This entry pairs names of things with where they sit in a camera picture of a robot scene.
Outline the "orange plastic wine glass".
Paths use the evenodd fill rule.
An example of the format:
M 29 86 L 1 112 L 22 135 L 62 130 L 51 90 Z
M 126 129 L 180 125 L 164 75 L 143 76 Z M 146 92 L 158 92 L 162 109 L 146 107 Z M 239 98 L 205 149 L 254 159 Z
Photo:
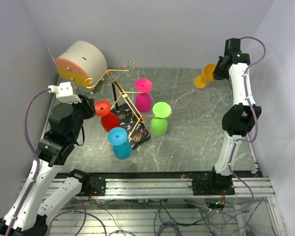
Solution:
M 214 81 L 213 72 L 216 68 L 215 64 L 208 64 L 201 72 L 200 76 L 197 76 L 194 80 L 194 84 L 197 88 L 203 89 L 208 83 Z

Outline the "magenta plastic wine glass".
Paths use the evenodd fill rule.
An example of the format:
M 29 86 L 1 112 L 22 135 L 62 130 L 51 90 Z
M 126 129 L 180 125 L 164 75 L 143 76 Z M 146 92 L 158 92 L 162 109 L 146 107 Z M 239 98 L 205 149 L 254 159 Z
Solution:
M 152 90 L 152 82 L 147 78 L 138 79 L 135 83 L 138 95 L 135 99 L 135 106 L 140 113 L 147 113 L 152 108 L 152 99 L 150 91 Z

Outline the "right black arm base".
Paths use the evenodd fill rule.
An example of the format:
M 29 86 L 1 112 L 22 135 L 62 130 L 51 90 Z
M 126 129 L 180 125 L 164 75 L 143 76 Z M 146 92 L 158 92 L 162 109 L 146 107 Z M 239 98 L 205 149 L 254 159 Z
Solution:
M 187 187 L 191 188 L 194 196 L 208 196 L 219 195 L 223 193 L 225 195 L 234 195 L 235 190 L 231 187 L 222 188 L 211 186 L 207 179 L 188 179 L 186 183 Z

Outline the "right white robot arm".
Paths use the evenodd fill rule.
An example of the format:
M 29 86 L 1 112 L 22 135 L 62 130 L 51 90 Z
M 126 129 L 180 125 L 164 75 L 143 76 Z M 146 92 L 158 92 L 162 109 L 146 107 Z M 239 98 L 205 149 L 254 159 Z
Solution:
M 256 105 L 250 86 L 250 56 L 240 48 L 240 38 L 225 42 L 224 55 L 212 75 L 215 80 L 229 80 L 233 105 L 222 118 L 224 141 L 217 162 L 212 168 L 212 179 L 207 182 L 211 194 L 219 194 L 231 185 L 236 154 L 247 134 L 256 126 L 262 108 Z

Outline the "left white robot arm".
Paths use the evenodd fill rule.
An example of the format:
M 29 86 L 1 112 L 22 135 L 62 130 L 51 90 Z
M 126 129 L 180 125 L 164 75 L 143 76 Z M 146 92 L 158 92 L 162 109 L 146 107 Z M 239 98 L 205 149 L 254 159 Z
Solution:
M 59 103 L 49 116 L 50 130 L 34 151 L 30 174 L 16 202 L 5 217 L 0 218 L 0 235 L 43 236 L 52 219 L 74 196 L 90 191 L 89 174 L 74 169 L 62 185 L 46 197 L 50 184 L 60 172 L 68 156 L 84 133 L 83 122 L 95 116 L 94 99 L 83 94 L 79 103 Z

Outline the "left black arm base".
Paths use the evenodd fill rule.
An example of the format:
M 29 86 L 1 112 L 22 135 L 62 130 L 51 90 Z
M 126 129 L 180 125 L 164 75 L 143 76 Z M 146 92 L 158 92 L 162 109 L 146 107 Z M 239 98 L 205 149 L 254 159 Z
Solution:
M 106 191 L 106 180 L 99 175 L 85 174 L 79 178 L 82 184 L 78 196 L 104 196 Z

